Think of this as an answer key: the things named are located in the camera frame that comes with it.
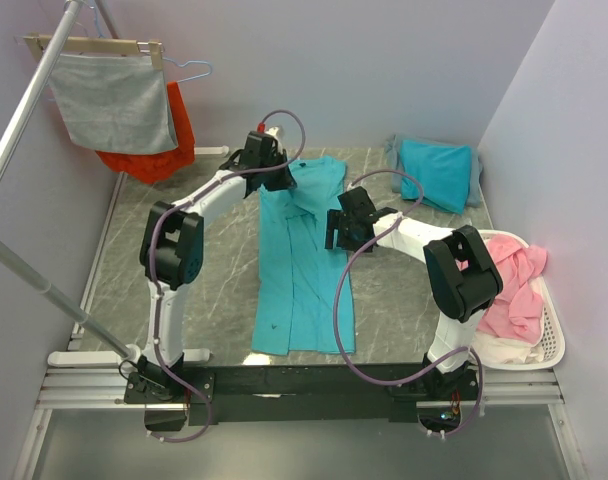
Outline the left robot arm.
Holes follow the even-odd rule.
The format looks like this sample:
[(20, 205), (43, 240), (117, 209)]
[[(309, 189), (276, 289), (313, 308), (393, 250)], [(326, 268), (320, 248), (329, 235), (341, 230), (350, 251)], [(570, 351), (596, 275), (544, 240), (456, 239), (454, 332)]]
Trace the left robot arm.
[(282, 137), (279, 126), (259, 126), (203, 186), (175, 202), (159, 201), (149, 212), (140, 264), (148, 280), (150, 316), (137, 371), (160, 401), (183, 392), (184, 309), (188, 287), (204, 263), (206, 227), (261, 187), (296, 187)]

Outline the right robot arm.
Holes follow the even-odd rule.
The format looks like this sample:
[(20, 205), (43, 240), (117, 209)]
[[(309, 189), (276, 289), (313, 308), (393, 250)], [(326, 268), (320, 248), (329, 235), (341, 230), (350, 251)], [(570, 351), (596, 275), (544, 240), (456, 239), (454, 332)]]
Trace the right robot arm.
[[(333, 300), (333, 332), (347, 367), (362, 380), (382, 387), (422, 381), (436, 399), (453, 392), (465, 375), (469, 359), (478, 359), (472, 341), (485, 311), (503, 290), (501, 275), (479, 231), (466, 225), (457, 229), (414, 220), (400, 211), (377, 209), (367, 191), (355, 187), (338, 197), (340, 207), (327, 212), (325, 247), (350, 251)], [(426, 266), (433, 300), (439, 310), (433, 342), (421, 369), (405, 378), (380, 380), (353, 364), (344, 349), (339, 329), (339, 304), (344, 281), (362, 253), (380, 246), (403, 253)]]

